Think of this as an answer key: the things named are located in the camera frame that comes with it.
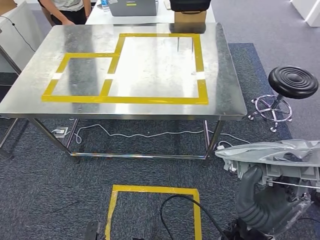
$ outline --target black bag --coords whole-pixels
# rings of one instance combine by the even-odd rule
[[[211,0],[170,0],[174,12],[202,12],[209,8]]]

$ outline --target water bottle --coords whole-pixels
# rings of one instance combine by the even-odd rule
[[[108,12],[109,10],[109,6],[108,6],[107,0],[101,0],[102,9],[105,12]]]

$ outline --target black stool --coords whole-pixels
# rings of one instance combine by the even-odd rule
[[[273,133],[277,131],[278,123],[291,122],[291,107],[284,97],[290,99],[306,99],[315,94],[318,87],[318,80],[312,74],[295,66],[276,67],[269,74],[269,84],[278,95],[263,95],[251,100],[255,105],[257,111],[248,116],[249,120],[254,120],[254,116],[260,114],[261,117],[275,123],[270,130]],[[269,104],[266,100],[272,99],[272,103]],[[280,103],[284,103],[288,111],[277,108]],[[266,116],[266,113],[271,112],[272,117]],[[283,118],[278,119],[275,113],[282,113]]]

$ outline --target yellow tape rectangle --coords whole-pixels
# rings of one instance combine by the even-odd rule
[[[171,38],[192,38],[194,47],[195,71],[201,75],[197,80],[198,97],[134,97],[134,96],[109,96],[112,79],[104,81],[99,96],[78,96],[78,95],[52,95],[58,79],[52,79],[42,96],[44,102],[60,103],[106,103],[106,104],[172,104],[172,105],[208,105],[209,104],[207,85],[205,77],[205,67],[202,57],[202,44],[199,34],[195,33],[120,33],[115,49],[112,53],[100,52],[67,52],[57,69],[54,77],[59,78],[67,66],[71,58],[112,58],[108,74],[115,74],[124,47],[125,38],[145,37],[171,37]]]
[[[182,187],[168,187],[168,186],[137,186],[137,185],[113,185],[109,203],[106,226],[106,240],[111,240],[111,223],[112,214],[117,203],[118,192],[137,192],[137,193],[160,193],[160,194],[181,194],[192,195],[193,200],[200,203],[199,192],[196,188],[182,188]],[[194,218],[194,239],[202,240],[202,217],[200,208],[193,204]]]

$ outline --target white cable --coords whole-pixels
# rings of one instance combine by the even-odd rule
[[[184,134],[184,133],[189,133],[189,134],[200,134],[200,133],[203,133],[204,130],[201,130],[201,131],[180,131],[180,132],[169,132],[169,131],[166,131],[166,132],[162,132],[162,133],[158,133],[158,134],[153,134],[153,135],[143,135],[143,134],[134,134],[134,135],[125,135],[125,134],[121,134],[121,133],[114,133],[114,134],[110,134],[109,133],[107,130],[106,130],[104,127],[103,127],[100,124],[94,124],[94,125],[90,125],[90,126],[83,126],[83,127],[80,127],[77,133],[75,133],[75,135],[76,136],[76,143],[77,144],[81,144],[82,142],[82,139],[79,136],[79,132],[82,129],[88,129],[88,128],[93,128],[93,127],[100,127],[102,128],[103,131],[105,131],[107,135],[109,135],[109,137],[114,137],[114,136],[121,136],[121,137],[125,137],[125,138],[133,138],[133,137],[143,137],[143,138],[153,138],[153,137],[158,137],[158,136],[161,136],[161,135],[165,135],[165,134],[170,134],[170,135],[178,135],[178,134]],[[236,139],[238,141],[242,141],[244,143],[248,143],[250,144],[249,141],[246,141],[246,140],[243,140],[238,137],[235,137],[231,134],[228,134],[228,133],[221,133],[221,135],[225,135],[225,136],[229,136],[231,138],[233,139]],[[232,146],[232,144],[227,142],[227,141],[223,141],[227,144],[229,144],[231,146]]]
[[[220,141],[217,145],[218,146],[221,146],[221,144],[225,143],[225,144],[229,144],[230,147],[233,147],[232,144],[228,142],[228,141]]]
[[[229,136],[229,137],[232,137],[233,139],[236,139],[236,140],[242,141],[242,142],[247,143],[247,144],[251,144],[250,141],[243,140],[243,139],[241,139],[241,138],[238,138],[238,137],[236,137],[236,136],[233,136],[233,135],[231,135],[231,134],[229,134],[229,133],[221,133],[220,135]]]
[[[177,135],[177,134],[184,134],[184,133],[189,133],[189,134],[199,134],[199,133],[202,133],[203,130],[202,131],[180,131],[180,132],[169,132],[169,131],[166,131],[166,132],[162,132],[162,133],[158,133],[158,134],[154,134],[154,135],[143,135],[143,134],[134,134],[134,135],[125,135],[125,134],[121,134],[121,133],[114,133],[114,134],[110,134],[109,133],[107,130],[106,130],[104,127],[101,126],[100,124],[94,124],[94,125],[90,125],[90,126],[83,126],[83,127],[80,127],[78,132],[76,133],[76,143],[77,144],[81,144],[82,140],[81,137],[79,136],[79,132],[82,129],[88,129],[88,128],[93,128],[93,127],[100,127],[102,128],[103,131],[105,131],[106,134],[108,134],[109,137],[114,137],[114,136],[121,136],[121,137],[125,137],[125,138],[133,138],[133,137],[143,137],[143,138],[153,138],[153,137],[158,137],[158,136],[161,136],[161,135],[165,135],[165,134],[172,134],[172,135]]]
[[[54,129],[54,130],[52,130],[52,131],[51,131],[51,133],[54,133],[54,132],[56,132],[57,131],[57,129]],[[66,135],[68,135],[68,134],[69,134],[70,132],[69,131],[69,132],[67,132],[67,133],[66,133],[66,134],[64,134],[64,135],[62,135],[62,136],[56,136],[56,138],[57,138],[57,139],[63,139],[63,138],[64,138],[64,137],[66,137]],[[82,142],[82,138],[81,137],[81,136],[78,136],[78,135],[77,135],[76,133],[74,133],[77,138],[79,138],[80,139],[80,142]]]

